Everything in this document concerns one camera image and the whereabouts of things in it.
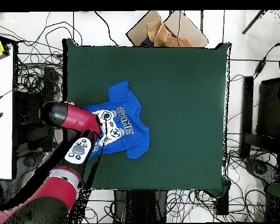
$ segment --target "green tablecloth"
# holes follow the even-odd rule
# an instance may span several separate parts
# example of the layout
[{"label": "green tablecloth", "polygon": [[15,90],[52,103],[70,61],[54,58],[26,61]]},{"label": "green tablecloth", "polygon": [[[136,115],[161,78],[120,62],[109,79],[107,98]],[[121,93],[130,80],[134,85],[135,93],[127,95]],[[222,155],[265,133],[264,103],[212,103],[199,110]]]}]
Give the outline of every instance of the green tablecloth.
[{"label": "green tablecloth", "polygon": [[223,191],[228,44],[79,47],[67,40],[64,48],[68,101],[79,107],[106,102],[108,86],[128,80],[142,105],[141,121],[150,129],[150,148],[140,159],[128,159],[125,152],[103,155],[94,188]]}]

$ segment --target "printed graphic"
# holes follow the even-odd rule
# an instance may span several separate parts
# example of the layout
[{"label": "printed graphic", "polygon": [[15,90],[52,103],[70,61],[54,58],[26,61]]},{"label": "printed graphic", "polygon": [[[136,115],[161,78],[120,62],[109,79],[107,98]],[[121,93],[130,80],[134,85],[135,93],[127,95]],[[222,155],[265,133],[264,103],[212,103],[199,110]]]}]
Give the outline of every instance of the printed graphic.
[{"label": "printed graphic", "polygon": [[[116,126],[115,121],[113,120],[113,118],[117,115],[116,111],[99,110],[99,111],[95,111],[93,113],[99,117],[100,122],[103,124],[101,126],[102,131],[103,131],[103,136],[102,136],[101,140],[99,142],[96,142],[93,147],[92,152],[96,152],[99,150],[100,146],[103,146],[104,143],[105,143],[105,145],[108,145],[108,144],[120,139],[121,137],[123,137],[125,135],[125,132],[123,129],[118,128]],[[107,130],[108,130],[107,135],[106,135],[105,122],[107,122]]]}]

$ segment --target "cable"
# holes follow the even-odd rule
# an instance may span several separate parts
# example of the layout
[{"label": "cable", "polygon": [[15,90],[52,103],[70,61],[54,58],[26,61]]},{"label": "cable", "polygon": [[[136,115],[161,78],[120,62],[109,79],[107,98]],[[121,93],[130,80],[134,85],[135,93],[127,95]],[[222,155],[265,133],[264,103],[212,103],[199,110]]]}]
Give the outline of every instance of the cable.
[{"label": "cable", "polygon": [[268,54],[277,46],[280,46],[280,42],[276,43],[271,49],[269,49],[269,51],[267,52],[267,54],[264,56],[264,58],[257,64],[256,69],[255,69],[255,78],[257,78],[257,76],[261,73],[261,71],[263,71],[263,68],[266,64],[265,60],[267,59]]},{"label": "cable", "polygon": [[180,43],[179,43],[179,38],[178,38],[178,37],[179,37],[179,33],[180,33],[180,19],[179,19],[178,23],[179,23],[179,24],[178,24],[178,30],[179,30],[179,31],[177,32],[177,42],[178,42],[178,44],[179,44],[178,47],[180,48]]},{"label": "cable", "polygon": [[113,42],[114,42],[114,44],[116,45],[116,46],[118,46],[118,44],[111,38],[111,36],[110,36],[110,28],[109,28],[109,25],[108,25],[108,23],[95,11],[95,14],[107,25],[107,28],[108,28],[108,34],[109,34],[109,38],[110,38],[110,40],[112,40]]}]

